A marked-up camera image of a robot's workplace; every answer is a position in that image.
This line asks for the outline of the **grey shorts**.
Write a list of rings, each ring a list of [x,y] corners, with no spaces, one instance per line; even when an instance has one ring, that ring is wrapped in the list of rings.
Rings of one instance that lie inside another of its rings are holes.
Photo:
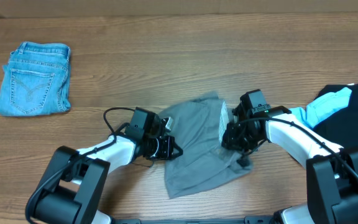
[[[171,118],[169,135],[183,149],[183,155],[165,163],[165,186],[169,198],[211,190],[251,172],[248,157],[222,147],[229,122],[226,102],[213,91],[172,105],[158,114]]]

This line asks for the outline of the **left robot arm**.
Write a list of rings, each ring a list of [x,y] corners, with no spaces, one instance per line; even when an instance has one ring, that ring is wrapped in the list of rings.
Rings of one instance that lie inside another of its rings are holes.
[[[54,152],[25,207],[29,223],[112,224],[114,219],[98,209],[108,174],[138,157],[155,162],[183,155],[169,134],[172,117],[139,107],[132,113],[103,142],[77,150],[61,146]]]

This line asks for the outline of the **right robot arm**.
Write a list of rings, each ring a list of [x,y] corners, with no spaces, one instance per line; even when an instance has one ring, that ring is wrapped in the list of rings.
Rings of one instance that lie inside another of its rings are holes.
[[[271,107],[260,89],[232,110],[222,146],[240,152],[240,165],[265,142],[279,145],[306,169],[307,202],[245,223],[358,224],[358,148],[343,148],[301,124],[284,107]]]

